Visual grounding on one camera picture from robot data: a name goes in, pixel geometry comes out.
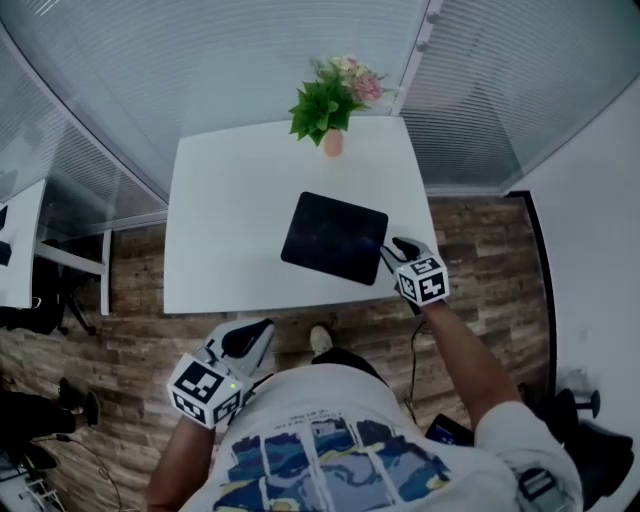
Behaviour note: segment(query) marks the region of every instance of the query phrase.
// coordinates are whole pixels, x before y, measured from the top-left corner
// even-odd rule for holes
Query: white desk
[[[0,240],[11,245],[11,259],[5,267],[0,265],[0,306],[32,307],[32,271],[34,255],[61,265],[100,276],[100,310],[109,314],[109,261],[111,231],[103,235],[102,261],[96,262],[75,256],[36,241],[40,207],[46,181],[40,180],[23,190],[0,208],[8,205]]]
[[[165,241],[166,313],[276,309],[393,296],[380,261],[373,286],[284,263],[280,252],[304,191],[389,216],[394,236],[437,250],[404,121],[356,117],[344,153],[289,135],[289,121],[180,140]]]

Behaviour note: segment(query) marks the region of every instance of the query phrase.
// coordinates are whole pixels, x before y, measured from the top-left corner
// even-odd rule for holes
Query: printed graphic shirt
[[[235,418],[183,512],[517,511],[516,473],[547,469],[582,510],[571,459],[524,405],[501,404],[475,448],[424,438],[391,390],[340,365],[267,380]]]

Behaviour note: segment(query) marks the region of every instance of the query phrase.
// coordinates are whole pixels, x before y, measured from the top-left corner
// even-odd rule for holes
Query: black cable
[[[96,452],[94,452],[91,448],[89,448],[84,443],[81,443],[80,441],[76,441],[75,439],[71,439],[69,436],[65,436],[62,434],[56,434],[55,437],[45,437],[42,439],[37,439],[33,442],[40,443],[42,441],[60,441],[62,443],[76,443],[82,446],[91,455],[93,455],[98,461],[98,474],[103,480],[108,480],[109,482],[111,482],[111,485],[113,486],[113,490],[116,492],[116,496],[118,498],[118,512],[122,512],[122,498],[120,497],[120,490],[118,489],[118,486],[116,485],[113,478],[111,478],[111,475],[109,474],[109,470],[107,469],[107,466],[105,465],[105,463],[102,461],[102,459],[98,456]]]
[[[415,340],[416,340],[416,336],[418,335],[418,333],[420,332],[420,329],[422,329],[424,324],[425,324],[424,321],[420,322],[418,327],[416,327],[416,330],[413,331],[413,334],[411,335],[411,352],[413,353],[413,367],[411,369],[411,387],[409,388],[409,396],[404,399],[404,403],[407,406],[407,409],[409,409],[409,414],[411,414],[411,417],[413,418],[413,422],[416,425],[418,424],[418,421],[416,420],[416,415],[413,410],[413,392],[416,387],[416,366],[417,366],[417,359],[418,359],[416,354]]]

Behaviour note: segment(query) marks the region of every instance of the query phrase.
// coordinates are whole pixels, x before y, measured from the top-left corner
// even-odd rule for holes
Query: white sneaker
[[[309,334],[309,341],[314,357],[324,354],[333,348],[331,333],[323,325],[314,325]]]

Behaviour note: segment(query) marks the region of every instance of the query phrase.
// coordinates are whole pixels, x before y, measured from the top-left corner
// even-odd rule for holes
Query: black shorts
[[[380,379],[384,384],[384,379],[378,375],[378,372],[373,369],[366,359],[360,357],[348,350],[344,350],[338,347],[332,347],[330,350],[327,350],[324,354],[320,354],[316,356],[311,361],[311,364],[341,364],[344,366],[351,366],[351,368],[355,368],[356,370],[361,370],[365,373],[368,373],[372,377],[376,379]]]
[[[37,395],[0,393],[0,411],[2,430],[14,440],[29,441],[51,434],[70,434],[76,429],[72,413],[54,407],[49,400]]]

